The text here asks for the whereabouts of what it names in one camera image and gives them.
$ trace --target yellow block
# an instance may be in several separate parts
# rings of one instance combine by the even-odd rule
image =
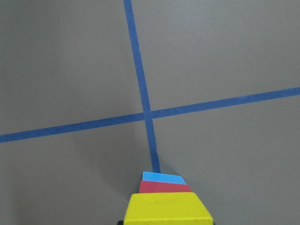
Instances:
[[[133,194],[124,225],[213,225],[213,219],[192,192]]]

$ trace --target gray surface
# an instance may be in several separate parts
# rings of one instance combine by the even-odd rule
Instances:
[[[133,0],[152,109],[299,87],[300,1]],[[142,111],[121,0],[0,1],[0,134]],[[300,97],[154,120],[217,225],[300,221]],[[0,224],[115,225],[144,123],[0,144]]]
[[[153,110],[300,86],[297,0],[133,0]]]
[[[0,10],[0,134],[142,111],[121,0]]]

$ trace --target stacked block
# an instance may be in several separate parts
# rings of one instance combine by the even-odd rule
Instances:
[[[181,176],[144,172],[124,225],[213,225],[213,219]]]

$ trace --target blue block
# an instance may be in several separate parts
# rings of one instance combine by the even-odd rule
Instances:
[[[163,182],[163,183],[173,183],[173,184],[186,184],[181,176],[163,174],[157,172],[143,172],[142,180]]]

